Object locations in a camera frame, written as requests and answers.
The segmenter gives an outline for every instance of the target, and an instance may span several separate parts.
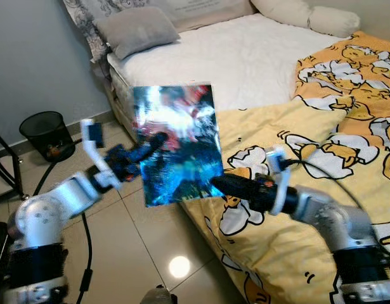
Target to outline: yellow duvet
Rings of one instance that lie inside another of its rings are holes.
[[[298,61],[292,102],[218,115],[227,171],[269,173],[265,150],[330,172],[361,202],[390,251],[390,42],[363,32]],[[296,184],[353,202],[321,172],[302,165]],[[287,215],[250,210],[234,197],[185,203],[249,303],[343,303],[332,255],[314,228]]]

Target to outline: black cable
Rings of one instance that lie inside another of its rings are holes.
[[[62,155],[65,155],[65,151],[70,149],[71,147],[79,144],[82,142],[82,139],[78,139],[77,141],[74,141],[72,144],[69,144],[64,150],[63,150],[63,153]],[[36,190],[34,191],[34,194],[33,196],[36,196],[39,194],[41,188],[42,188],[42,185],[44,185],[48,175],[51,173],[51,171],[54,169],[55,165],[62,161],[64,158],[63,157],[58,157],[54,162],[52,162],[49,167],[47,168],[47,170],[45,171],[44,175],[41,177],[41,180],[39,181],[37,187],[36,187]],[[82,221],[83,221],[83,226],[85,228],[85,233],[86,233],[86,239],[88,241],[88,265],[86,266],[86,269],[84,271],[84,275],[82,277],[82,281],[81,281],[81,287],[79,288],[79,297],[76,301],[77,304],[80,304],[80,302],[82,301],[82,297],[83,297],[83,294],[85,291],[87,291],[89,289],[89,283],[91,281],[91,278],[92,278],[92,269],[91,269],[91,265],[92,265],[92,239],[91,239],[91,234],[90,234],[90,231],[89,231],[89,226],[88,226],[88,221],[86,220],[86,215],[85,213],[83,212],[82,213]]]
[[[303,165],[307,165],[307,166],[310,166],[312,168],[315,168],[317,169],[318,171],[320,171],[321,173],[325,174],[330,180],[334,181],[345,193],[347,193],[347,195],[354,201],[354,203],[357,205],[357,207],[363,211],[365,211],[365,209],[362,207],[361,203],[358,201],[358,199],[346,188],[344,187],[337,179],[335,179],[334,177],[332,177],[331,174],[329,174],[326,170],[323,170],[322,168],[306,161],[306,160],[285,160],[285,167],[288,167],[290,165],[293,165],[295,163],[301,163]],[[387,255],[389,258],[390,258],[390,252],[386,250],[385,247],[383,247],[382,244],[379,243],[378,239],[375,238],[377,240],[377,243],[379,245],[379,248],[380,250],[385,254]]]
[[[364,210],[364,208],[362,207],[362,205],[358,201],[358,199],[356,199],[356,197],[347,188],[345,188],[337,179],[332,177],[331,174],[328,173],[326,170],[323,170],[322,168],[317,167],[316,165],[314,165],[306,160],[286,160],[286,163],[287,163],[286,167],[288,167],[289,165],[293,165],[295,163],[301,163],[303,165],[308,165],[312,168],[315,168],[316,170],[319,170],[321,173],[327,175],[329,177],[329,179],[334,181],[342,190],[344,190],[344,192],[347,193],[347,195],[354,201],[354,203],[356,203],[356,205],[359,209]]]
[[[89,232],[88,221],[86,220],[85,213],[82,213],[82,221],[83,221],[83,226],[85,228],[86,239],[88,241],[88,265],[86,266],[85,272],[83,273],[81,287],[79,288],[79,296],[78,296],[78,300],[76,301],[76,304],[80,304],[81,303],[84,292],[88,291],[89,284],[90,284],[90,281],[91,281],[91,278],[92,278],[92,273],[93,273],[93,271],[91,270],[91,264],[92,264],[92,239],[91,239],[91,234]]]
[[[66,155],[66,154],[65,154],[66,150],[70,149],[70,148],[73,147],[73,146],[76,146],[77,144],[79,144],[79,143],[81,143],[81,142],[82,142],[82,139],[78,139],[77,141],[74,141],[72,144],[69,144],[69,145],[63,150],[62,155]],[[37,187],[36,187],[36,190],[34,191],[33,196],[36,196],[36,195],[38,195],[38,194],[40,193],[40,190],[41,190],[41,188],[42,188],[42,185],[44,185],[45,180],[47,179],[48,175],[49,175],[49,174],[51,173],[51,171],[54,169],[55,165],[56,165],[58,162],[62,161],[63,158],[64,158],[64,156],[63,156],[63,157],[59,156],[55,161],[53,161],[53,162],[49,165],[49,167],[48,167],[47,170],[45,171],[44,175],[41,177],[41,180],[40,180],[40,182],[38,183],[38,185],[37,185]]]

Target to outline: white bedsheet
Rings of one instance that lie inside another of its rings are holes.
[[[340,38],[255,14],[180,33],[174,44],[108,62],[130,86],[210,82],[217,111],[289,101],[298,59]]]

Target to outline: white pillow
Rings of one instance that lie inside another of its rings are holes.
[[[265,17],[296,27],[308,27],[311,9],[303,0],[251,0],[251,2]]]
[[[315,6],[309,21],[312,30],[340,38],[360,29],[360,17],[356,13],[324,6]]]
[[[178,32],[254,14],[249,0],[153,0]]]

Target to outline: black wastebasket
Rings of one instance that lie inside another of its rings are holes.
[[[61,162],[75,152],[73,140],[58,112],[32,115],[22,122],[19,131],[48,162]]]

